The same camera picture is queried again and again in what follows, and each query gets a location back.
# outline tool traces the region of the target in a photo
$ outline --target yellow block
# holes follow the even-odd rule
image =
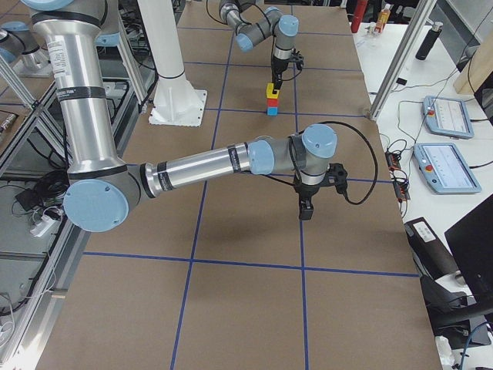
[[[279,98],[279,90],[274,90],[274,84],[273,83],[267,83],[267,88],[266,88],[266,96],[268,99],[278,99]]]

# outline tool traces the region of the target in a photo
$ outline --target orange bottle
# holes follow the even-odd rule
[[[387,24],[388,17],[391,14],[391,5],[385,4],[384,10],[382,10],[378,16],[377,25],[375,26],[375,33],[382,33],[384,27]]]

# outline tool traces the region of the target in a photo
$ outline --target stacked blocks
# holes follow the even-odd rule
[[[274,90],[273,83],[267,83],[267,115],[277,116],[277,108],[279,107],[279,90]]]

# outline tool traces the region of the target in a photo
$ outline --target light blue frame device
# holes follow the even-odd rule
[[[426,125],[432,133],[462,139],[470,139],[475,135],[463,100],[426,96],[423,112]]]
[[[453,143],[414,145],[414,156],[430,187],[438,194],[479,193],[481,186]]]

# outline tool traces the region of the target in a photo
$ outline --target red cylinder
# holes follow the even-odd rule
[[[360,28],[364,12],[367,10],[368,0],[358,0],[356,10],[354,10],[353,21],[351,22],[351,32],[356,33]]]

